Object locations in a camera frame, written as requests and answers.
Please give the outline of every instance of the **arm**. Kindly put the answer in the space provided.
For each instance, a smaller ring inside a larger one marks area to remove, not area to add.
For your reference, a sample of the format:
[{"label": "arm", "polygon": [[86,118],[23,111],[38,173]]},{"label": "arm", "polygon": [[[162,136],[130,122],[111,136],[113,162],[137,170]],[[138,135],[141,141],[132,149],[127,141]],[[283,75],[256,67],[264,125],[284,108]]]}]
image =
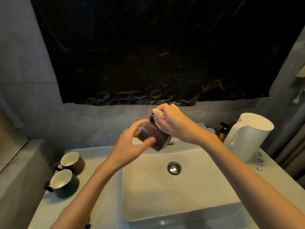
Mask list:
[{"label": "arm", "polygon": [[108,158],[99,165],[85,186],[80,190],[67,209],[54,223],[51,229],[84,229],[87,219],[103,188],[110,178],[122,167],[129,164],[156,140],[150,137],[142,145],[135,147],[132,137],[139,134],[138,127],[146,120],[140,120],[120,136]]},{"label": "arm", "polygon": [[231,184],[259,228],[304,228],[305,215],[223,145],[215,134],[199,127],[177,106],[162,104],[160,129],[180,140],[201,146]]}]

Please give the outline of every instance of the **black plastic sheet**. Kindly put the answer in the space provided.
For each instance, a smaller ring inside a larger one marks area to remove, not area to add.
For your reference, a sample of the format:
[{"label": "black plastic sheet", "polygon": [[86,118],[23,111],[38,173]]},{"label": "black plastic sheet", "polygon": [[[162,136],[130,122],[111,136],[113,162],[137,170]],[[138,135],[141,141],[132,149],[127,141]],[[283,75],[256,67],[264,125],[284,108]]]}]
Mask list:
[{"label": "black plastic sheet", "polygon": [[31,0],[63,103],[269,96],[304,0]]}]

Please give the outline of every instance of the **forearm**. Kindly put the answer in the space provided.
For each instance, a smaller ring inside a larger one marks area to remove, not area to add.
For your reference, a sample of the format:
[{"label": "forearm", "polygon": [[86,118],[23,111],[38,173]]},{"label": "forearm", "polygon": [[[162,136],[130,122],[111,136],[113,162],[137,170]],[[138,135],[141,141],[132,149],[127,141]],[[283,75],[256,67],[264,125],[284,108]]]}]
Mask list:
[{"label": "forearm", "polygon": [[227,178],[260,228],[301,228],[305,216],[220,141],[202,138],[200,146]]},{"label": "forearm", "polygon": [[117,169],[109,160],[99,165],[51,229],[84,229],[99,195]]}]

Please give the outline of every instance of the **white electric kettle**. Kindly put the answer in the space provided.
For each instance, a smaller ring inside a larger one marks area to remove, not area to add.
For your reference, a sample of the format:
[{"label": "white electric kettle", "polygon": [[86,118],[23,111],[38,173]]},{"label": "white electric kettle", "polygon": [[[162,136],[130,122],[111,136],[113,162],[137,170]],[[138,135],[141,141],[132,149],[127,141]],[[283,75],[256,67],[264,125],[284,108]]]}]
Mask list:
[{"label": "white electric kettle", "polygon": [[273,123],[254,113],[243,113],[224,141],[224,145],[243,162],[248,162],[274,128]]}]

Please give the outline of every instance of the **hand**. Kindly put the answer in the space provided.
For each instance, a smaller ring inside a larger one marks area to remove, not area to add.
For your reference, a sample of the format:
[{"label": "hand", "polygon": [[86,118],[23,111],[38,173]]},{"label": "hand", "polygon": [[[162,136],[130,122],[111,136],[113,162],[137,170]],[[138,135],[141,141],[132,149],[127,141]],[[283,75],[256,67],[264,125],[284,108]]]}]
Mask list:
[{"label": "hand", "polygon": [[139,120],[133,123],[129,129],[127,129],[116,142],[111,154],[107,160],[111,162],[117,169],[121,169],[128,165],[130,162],[139,157],[144,150],[152,146],[156,139],[154,137],[147,138],[143,144],[134,146],[132,144],[132,138],[137,137],[140,133],[138,127],[145,123],[146,119]]},{"label": "hand", "polygon": [[160,125],[159,129],[161,131],[179,140],[196,145],[201,145],[203,137],[215,140],[216,136],[213,133],[204,130],[189,119],[176,105],[161,104],[157,109],[165,113],[165,119],[155,120],[156,124]]}]

